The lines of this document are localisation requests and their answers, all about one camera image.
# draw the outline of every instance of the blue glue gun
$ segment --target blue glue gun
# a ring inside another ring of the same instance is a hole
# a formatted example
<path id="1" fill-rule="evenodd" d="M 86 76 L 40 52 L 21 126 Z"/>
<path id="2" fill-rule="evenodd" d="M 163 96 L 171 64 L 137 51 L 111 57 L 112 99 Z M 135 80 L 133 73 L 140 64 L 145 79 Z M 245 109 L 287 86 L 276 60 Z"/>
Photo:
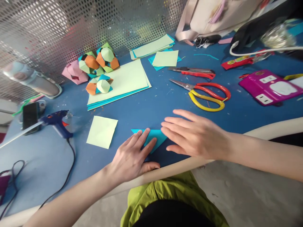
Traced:
<path id="1" fill-rule="evenodd" d="M 52 125 L 62 138 L 68 139 L 73 137 L 73 134 L 67 131 L 62 122 L 62 118 L 65 117 L 67 113 L 68 110 L 60 110 L 40 118 L 39 121 L 43 122 L 42 125 Z"/>

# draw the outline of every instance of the perforated metal sheet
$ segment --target perforated metal sheet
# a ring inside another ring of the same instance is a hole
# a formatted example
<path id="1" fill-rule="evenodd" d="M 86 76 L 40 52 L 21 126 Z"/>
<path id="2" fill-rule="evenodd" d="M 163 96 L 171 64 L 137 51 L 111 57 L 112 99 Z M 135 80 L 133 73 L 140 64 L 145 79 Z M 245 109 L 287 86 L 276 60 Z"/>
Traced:
<path id="1" fill-rule="evenodd" d="M 186 0 L 0 0 L 0 68 L 19 61 L 57 83 L 67 63 L 109 42 L 119 56 L 176 29 Z M 0 72 L 0 97 L 36 92 Z"/>

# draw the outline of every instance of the red utility knife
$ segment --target red utility knife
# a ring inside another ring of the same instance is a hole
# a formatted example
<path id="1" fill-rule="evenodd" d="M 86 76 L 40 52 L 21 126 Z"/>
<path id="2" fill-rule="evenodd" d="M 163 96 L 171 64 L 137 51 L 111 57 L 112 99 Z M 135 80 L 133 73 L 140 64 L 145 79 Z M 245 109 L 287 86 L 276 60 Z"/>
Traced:
<path id="1" fill-rule="evenodd" d="M 201 68 L 187 68 L 187 67 L 169 67 L 168 70 L 175 72 L 181 72 L 185 75 L 197 76 L 197 77 L 206 77 L 208 79 L 214 79 L 216 76 L 215 71 L 211 69 L 201 69 Z"/>

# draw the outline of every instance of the hand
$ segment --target hand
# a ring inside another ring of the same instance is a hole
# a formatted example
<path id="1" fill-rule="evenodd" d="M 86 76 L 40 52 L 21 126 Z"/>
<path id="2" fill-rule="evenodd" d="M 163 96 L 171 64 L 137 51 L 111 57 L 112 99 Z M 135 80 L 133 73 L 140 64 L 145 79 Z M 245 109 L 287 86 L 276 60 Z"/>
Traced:
<path id="1" fill-rule="evenodd" d="M 144 133 L 142 130 L 128 138 L 117 150 L 113 161 L 107 166 L 109 174 L 116 178 L 118 183 L 123 183 L 135 179 L 136 177 L 160 168 L 157 162 L 145 162 L 144 160 L 155 146 L 157 139 L 153 138 L 143 150 L 145 140 L 150 132 L 147 128 Z"/>
<path id="2" fill-rule="evenodd" d="M 166 117 L 161 131 L 177 145 L 170 145 L 168 151 L 205 159 L 224 159 L 230 149 L 230 134 L 212 121 L 186 110 L 174 110 L 183 118 Z"/>

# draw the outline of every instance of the smartphone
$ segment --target smartphone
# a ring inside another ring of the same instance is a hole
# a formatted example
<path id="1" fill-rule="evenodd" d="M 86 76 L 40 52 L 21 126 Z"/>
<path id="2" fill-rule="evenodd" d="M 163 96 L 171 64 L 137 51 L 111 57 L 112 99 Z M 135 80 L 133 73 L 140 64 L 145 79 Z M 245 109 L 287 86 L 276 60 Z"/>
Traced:
<path id="1" fill-rule="evenodd" d="M 39 103 L 33 102 L 31 104 L 28 104 L 23 107 L 23 127 L 22 129 L 27 129 L 30 126 L 38 123 L 38 119 L 40 117 L 39 114 Z M 29 134 L 32 134 L 34 132 L 37 132 L 41 129 L 41 125 L 33 128 L 32 130 L 28 131 L 24 135 L 27 136 Z"/>

